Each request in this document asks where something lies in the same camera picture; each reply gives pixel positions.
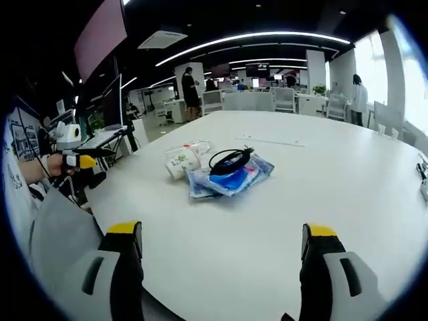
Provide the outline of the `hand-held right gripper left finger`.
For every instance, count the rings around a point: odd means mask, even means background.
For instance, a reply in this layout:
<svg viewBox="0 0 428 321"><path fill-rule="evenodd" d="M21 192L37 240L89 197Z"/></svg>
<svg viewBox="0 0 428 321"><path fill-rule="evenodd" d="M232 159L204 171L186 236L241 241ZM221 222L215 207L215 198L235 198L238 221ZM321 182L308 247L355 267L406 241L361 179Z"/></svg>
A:
<svg viewBox="0 0 428 321"><path fill-rule="evenodd" d="M143 320L142 223L118 223L85 253L62 283L68 320Z"/></svg>

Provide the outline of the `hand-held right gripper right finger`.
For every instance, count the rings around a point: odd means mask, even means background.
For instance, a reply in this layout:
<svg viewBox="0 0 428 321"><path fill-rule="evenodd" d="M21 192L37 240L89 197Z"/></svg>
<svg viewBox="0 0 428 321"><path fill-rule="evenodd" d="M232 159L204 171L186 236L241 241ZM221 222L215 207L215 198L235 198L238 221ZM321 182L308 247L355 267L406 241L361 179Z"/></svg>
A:
<svg viewBox="0 0 428 321"><path fill-rule="evenodd" d="M301 260L300 320L377 320L386 310L377 275L333 229L303 224Z"/></svg>

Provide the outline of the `person's left hand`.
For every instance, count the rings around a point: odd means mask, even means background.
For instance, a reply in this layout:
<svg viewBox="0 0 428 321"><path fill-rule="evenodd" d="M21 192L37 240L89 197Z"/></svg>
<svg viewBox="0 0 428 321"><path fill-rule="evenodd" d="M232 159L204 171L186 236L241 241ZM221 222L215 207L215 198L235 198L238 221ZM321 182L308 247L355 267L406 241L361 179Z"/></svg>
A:
<svg viewBox="0 0 428 321"><path fill-rule="evenodd" d="M59 177L63 173L63 155L51 154L46 158L47 170L52 177Z"/></svg>

